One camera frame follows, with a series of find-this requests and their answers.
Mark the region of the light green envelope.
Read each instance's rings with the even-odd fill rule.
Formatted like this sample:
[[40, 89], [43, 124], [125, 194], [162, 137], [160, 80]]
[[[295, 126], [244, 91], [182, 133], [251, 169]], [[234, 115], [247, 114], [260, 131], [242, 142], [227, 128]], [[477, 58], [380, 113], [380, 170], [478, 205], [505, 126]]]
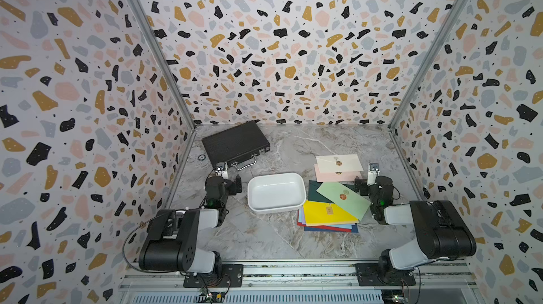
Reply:
[[317, 193], [358, 220], [363, 219], [371, 205], [368, 199], [338, 182], [322, 183]]

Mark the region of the dark green envelope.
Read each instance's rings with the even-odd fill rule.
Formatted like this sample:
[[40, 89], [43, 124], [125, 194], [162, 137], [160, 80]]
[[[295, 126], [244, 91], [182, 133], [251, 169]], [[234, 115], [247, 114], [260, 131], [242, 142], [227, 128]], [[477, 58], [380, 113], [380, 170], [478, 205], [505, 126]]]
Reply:
[[[316, 180], [310, 180], [309, 186], [308, 186], [308, 201], [311, 202], [322, 202], [322, 203], [329, 203], [332, 204], [333, 201], [326, 198], [324, 195], [321, 195], [321, 193], [318, 192], [318, 189], [322, 185], [322, 182], [318, 182]], [[338, 182], [332, 182], [332, 185], [338, 189], [339, 186], [342, 186], [342, 189], [348, 190], [349, 192], [355, 192], [353, 185], [348, 184], [342, 184]]]

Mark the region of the yellow envelope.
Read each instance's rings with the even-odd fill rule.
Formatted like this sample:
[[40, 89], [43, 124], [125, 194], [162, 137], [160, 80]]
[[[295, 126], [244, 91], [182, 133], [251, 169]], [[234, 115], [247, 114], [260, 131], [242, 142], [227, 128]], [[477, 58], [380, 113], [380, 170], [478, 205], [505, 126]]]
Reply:
[[307, 226], [333, 226], [355, 224], [359, 221], [336, 204], [307, 201], [303, 205]]

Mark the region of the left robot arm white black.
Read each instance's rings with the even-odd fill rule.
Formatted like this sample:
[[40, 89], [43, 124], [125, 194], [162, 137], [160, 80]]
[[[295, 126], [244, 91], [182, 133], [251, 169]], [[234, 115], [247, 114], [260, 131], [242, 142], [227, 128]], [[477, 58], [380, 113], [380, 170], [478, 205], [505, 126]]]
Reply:
[[160, 210], [150, 221], [147, 237], [138, 256], [145, 272], [179, 272], [220, 277], [222, 260], [218, 252], [197, 247], [199, 232], [221, 226], [229, 213], [230, 196], [242, 192], [242, 180], [210, 175], [205, 181], [203, 204], [194, 209]]

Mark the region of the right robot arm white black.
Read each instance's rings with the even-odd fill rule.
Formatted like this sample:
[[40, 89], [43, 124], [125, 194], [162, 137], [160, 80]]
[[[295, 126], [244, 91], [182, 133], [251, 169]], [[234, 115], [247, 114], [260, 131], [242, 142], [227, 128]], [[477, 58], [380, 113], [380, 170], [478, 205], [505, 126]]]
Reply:
[[412, 225], [415, 238], [401, 247], [382, 252], [378, 271], [384, 277], [393, 271], [412, 271], [438, 260], [457, 260], [477, 251], [475, 237], [450, 201], [411, 201], [394, 204], [392, 179], [354, 180], [354, 190], [368, 196], [373, 219], [382, 225]]

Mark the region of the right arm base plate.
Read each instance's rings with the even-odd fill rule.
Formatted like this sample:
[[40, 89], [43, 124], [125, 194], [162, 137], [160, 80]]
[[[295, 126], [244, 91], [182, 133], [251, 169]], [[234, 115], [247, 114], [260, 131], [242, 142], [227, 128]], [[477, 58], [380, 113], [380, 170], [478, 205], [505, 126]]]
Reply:
[[355, 264], [359, 286], [414, 286], [416, 280], [409, 270], [384, 269], [376, 263]]

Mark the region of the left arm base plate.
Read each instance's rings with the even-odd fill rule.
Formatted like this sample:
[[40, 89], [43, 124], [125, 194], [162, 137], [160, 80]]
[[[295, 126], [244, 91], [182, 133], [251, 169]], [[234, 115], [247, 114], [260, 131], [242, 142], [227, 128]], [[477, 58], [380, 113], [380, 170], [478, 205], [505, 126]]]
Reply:
[[221, 264], [209, 273], [188, 274], [184, 288], [240, 288], [243, 283], [242, 264]]

